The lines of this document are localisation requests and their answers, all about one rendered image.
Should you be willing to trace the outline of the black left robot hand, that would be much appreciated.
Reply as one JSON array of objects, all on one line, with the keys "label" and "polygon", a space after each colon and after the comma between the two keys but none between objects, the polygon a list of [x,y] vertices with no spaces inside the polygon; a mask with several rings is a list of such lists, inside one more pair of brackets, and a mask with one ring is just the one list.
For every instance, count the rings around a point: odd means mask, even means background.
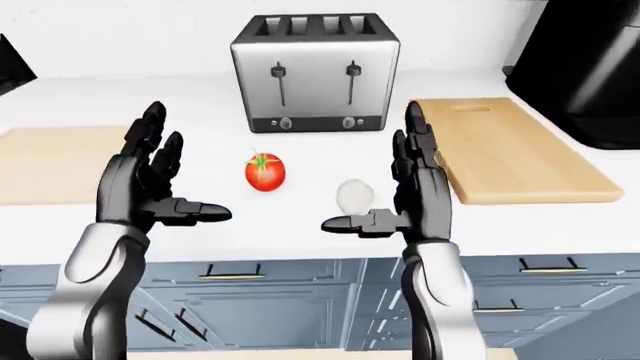
[{"label": "black left robot hand", "polygon": [[224,206],[173,196],[171,181],[181,167],[184,140],[177,131],[162,140],[165,119],[166,108],[156,101],[130,126],[123,148],[110,159],[98,185],[98,223],[129,225],[148,233],[157,223],[193,227],[232,218]]}]

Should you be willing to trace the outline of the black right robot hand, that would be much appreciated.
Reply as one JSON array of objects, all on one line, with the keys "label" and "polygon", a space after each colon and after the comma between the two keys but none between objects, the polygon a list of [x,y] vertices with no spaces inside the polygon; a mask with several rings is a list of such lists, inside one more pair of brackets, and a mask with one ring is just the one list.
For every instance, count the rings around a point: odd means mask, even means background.
[{"label": "black right robot hand", "polygon": [[321,230],[353,233],[362,239],[402,233],[409,244],[450,239],[451,193],[445,170],[436,160],[438,146],[433,128],[417,101],[406,107],[404,121],[406,129],[395,131],[392,140],[395,209],[371,209],[365,215],[330,218],[322,223]]}]

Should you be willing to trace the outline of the pale wooden cutting board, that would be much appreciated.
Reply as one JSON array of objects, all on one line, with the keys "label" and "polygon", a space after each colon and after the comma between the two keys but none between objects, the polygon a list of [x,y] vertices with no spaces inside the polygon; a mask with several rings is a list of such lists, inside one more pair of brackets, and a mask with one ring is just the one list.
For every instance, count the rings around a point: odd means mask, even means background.
[{"label": "pale wooden cutting board", "polygon": [[0,134],[0,206],[88,204],[125,126],[13,128]]}]

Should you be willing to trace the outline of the white garlic bulb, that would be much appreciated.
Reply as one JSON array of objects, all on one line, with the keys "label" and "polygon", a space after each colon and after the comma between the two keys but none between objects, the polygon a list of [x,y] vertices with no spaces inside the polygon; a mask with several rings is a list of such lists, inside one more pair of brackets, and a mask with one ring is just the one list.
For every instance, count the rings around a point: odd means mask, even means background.
[{"label": "white garlic bulb", "polygon": [[349,179],[339,185],[336,191],[336,203],[346,215],[365,214],[374,199],[373,189],[360,179]]}]

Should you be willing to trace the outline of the red tomato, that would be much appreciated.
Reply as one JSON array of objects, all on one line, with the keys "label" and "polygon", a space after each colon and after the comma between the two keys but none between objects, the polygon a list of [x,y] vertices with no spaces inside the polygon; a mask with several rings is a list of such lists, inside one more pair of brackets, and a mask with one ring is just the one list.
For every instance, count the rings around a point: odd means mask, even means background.
[{"label": "red tomato", "polygon": [[274,191],[284,183],[285,177],[284,162],[271,153],[254,152],[245,163],[245,179],[257,191]]}]

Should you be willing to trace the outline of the blue-grey drawer front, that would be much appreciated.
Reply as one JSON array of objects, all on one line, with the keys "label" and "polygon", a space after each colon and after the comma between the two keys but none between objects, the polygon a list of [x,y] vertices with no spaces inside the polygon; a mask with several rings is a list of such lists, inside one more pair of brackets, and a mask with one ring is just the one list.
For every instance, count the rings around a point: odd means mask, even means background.
[{"label": "blue-grey drawer front", "polygon": [[349,284],[359,280],[363,264],[361,259],[151,263],[141,285]]},{"label": "blue-grey drawer front", "polygon": [[546,254],[462,257],[482,287],[640,285],[640,254]]}]

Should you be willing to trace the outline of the black object at counter edge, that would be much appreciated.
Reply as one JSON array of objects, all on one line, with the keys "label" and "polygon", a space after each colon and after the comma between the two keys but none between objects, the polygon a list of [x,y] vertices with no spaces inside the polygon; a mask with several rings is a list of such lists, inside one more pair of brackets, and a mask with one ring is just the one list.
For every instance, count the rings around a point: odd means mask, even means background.
[{"label": "black object at counter edge", "polygon": [[36,79],[22,56],[5,35],[0,34],[0,96]]}]

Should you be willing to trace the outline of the silver four-slot toaster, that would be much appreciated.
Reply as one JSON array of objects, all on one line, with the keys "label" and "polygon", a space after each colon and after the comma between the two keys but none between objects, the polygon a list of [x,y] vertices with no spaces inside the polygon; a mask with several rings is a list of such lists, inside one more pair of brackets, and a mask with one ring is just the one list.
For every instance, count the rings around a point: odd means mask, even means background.
[{"label": "silver four-slot toaster", "polygon": [[400,41],[377,14],[256,15],[230,50],[252,132],[385,128]]}]

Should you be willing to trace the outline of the blue-grey cabinet door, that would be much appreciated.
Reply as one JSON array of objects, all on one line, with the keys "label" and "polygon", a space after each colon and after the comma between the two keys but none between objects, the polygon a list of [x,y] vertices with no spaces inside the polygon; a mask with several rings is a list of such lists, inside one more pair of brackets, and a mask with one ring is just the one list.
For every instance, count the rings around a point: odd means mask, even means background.
[{"label": "blue-grey cabinet door", "polygon": [[[344,343],[351,293],[347,284],[156,287],[137,289],[135,299],[186,350],[331,349]],[[206,326],[208,341],[176,320],[182,307]]]}]

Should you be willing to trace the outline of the black kitchen appliance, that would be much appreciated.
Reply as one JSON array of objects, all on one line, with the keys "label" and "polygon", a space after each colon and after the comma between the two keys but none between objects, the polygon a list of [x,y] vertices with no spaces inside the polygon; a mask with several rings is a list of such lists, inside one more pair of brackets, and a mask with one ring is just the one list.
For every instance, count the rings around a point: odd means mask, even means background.
[{"label": "black kitchen appliance", "polygon": [[640,150],[640,0],[549,0],[506,85],[585,146]]}]

